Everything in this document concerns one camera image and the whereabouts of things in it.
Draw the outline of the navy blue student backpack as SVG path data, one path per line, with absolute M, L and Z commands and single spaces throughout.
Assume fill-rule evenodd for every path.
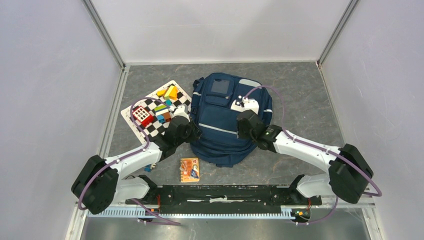
M 251 139 L 237 134 L 243 97 L 258 102 L 258 116 L 266 125 L 272 120 L 272 97 L 260 82 L 222 72 L 201 77 L 192 86 L 190 117 L 201 136 L 190 143 L 191 150 L 203 161 L 231 168 L 257 147 Z

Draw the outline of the orange spiral notebook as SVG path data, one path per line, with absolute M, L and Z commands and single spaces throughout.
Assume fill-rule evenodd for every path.
M 200 165 L 197 157 L 180 159 L 180 182 L 196 183 L 200 181 Z

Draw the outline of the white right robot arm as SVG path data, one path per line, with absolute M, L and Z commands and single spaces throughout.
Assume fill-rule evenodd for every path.
M 323 171 L 296 177 L 288 191 L 293 203 L 334 195 L 356 204 L 366 194 L 374 173 L 354 145 L 330 146 L 299 137 L 280 126 L 265 125 L 252 110 L 241 112 L 236 120 L 239 138 L 253 141 L 261 150 L 297 158 Z

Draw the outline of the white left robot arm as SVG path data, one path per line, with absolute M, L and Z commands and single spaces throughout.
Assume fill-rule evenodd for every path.
M 107 158 L 93 155 L 71 186 L 71 192 L 78 198 L 78 208 L 96 215 L 112 203 L 129 199 L 153 203 L 157 190 L 141 177 L 128 179 L 127 176 L 168 158 L 181 144 L 193 143 L 201 134 L 191 118 L 176 116 L 163 134 L 149 139 L 145 145 Z

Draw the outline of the orange brown toy block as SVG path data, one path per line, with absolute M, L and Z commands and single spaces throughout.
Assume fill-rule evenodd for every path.
M 172 115 L 170 112 L 165 112 L 161 116 L 163 117 L 164 122 L 170 122 L 172 119 Z

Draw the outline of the light blue curved block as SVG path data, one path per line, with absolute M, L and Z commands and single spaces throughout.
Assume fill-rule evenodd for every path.
M 163 115 L 157 115 L 156 118 L 159 121 L 159 123 L 161 123 L 161 124 L 166 122 L 166 119 Z

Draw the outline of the teal toy block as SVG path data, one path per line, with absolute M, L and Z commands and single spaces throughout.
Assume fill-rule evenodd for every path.
M 172 106 L 173 105 L 173 103 L 171 102 L 171 100 L 169 100 L 169 99 L 167 99 L 166 101 L 165 101 L 165 104 L 167 105 L 167 106 Z

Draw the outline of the orange yellow wedge block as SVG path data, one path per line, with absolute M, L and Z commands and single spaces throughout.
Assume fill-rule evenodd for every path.
M 165 100 L 172 100 L 172 101 L 176 101 L 176 100 L 178 99 L 178 89 L 177 89 L 177 87 L 176 87 L 176 86 L 174 86 L 174 85 L 170 85 L 170 86 L 166 89 L 166 91 L 165 91 L 165 93 L 164 93 L 164 95 L 163 95 L 163 98 L 164 98 Z

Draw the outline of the yellow toy block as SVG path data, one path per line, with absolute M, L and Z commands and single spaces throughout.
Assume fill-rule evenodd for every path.
M 166 89 L 159 90 L 159 91 L 156 92 L 156 95 L 158 97 L 164 97 L 165 94 L 166 94 L 166 92 L 167 92 L 167 90 L 168 90 L 167 88 Z

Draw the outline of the red window toy block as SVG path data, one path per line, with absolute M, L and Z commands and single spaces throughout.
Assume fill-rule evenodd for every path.
M 142 106 L 137 106 L 133 109 L 132 116 L 139 121 L 140 125 L 147 127 L 149 124 L 153 123 L 155 117 L 151 115 L 145 108 Z

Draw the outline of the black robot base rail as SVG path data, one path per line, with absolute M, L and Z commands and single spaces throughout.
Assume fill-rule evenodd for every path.
M 286 185 L 162 185 L 139 202 L 162 214 L 277 214 L 282 206 L 322 205 L 319 196 L 302 196 Z

